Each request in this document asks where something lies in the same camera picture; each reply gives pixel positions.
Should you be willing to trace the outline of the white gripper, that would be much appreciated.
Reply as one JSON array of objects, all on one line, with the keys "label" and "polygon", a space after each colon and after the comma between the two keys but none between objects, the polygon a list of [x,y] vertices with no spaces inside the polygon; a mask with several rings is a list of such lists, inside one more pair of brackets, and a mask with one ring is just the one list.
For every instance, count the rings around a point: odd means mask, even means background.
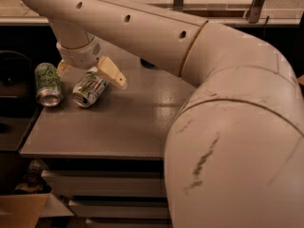
[{"label": "white gripper", "polygon": [[56,69],[59,77],[69,72],[71,67],[90,69],[98,63],[96,68],[100,77],[118,89],[127,89],[125,76],[109,57],[103,56],[101,40],[97,37],[80,48],[66,48],[60,44],[57,44],[56,47],[62,57]]}]

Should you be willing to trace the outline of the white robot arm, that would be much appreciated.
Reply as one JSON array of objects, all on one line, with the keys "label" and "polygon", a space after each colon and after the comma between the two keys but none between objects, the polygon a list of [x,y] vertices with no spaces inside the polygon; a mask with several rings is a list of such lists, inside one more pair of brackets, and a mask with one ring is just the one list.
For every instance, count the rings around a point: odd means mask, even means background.
[{"label": "white robot arm", "polygon": [[303,99],[273,46],[128,0],[22,0],[194,87],[168,133],[174,228],[304,228]]}]

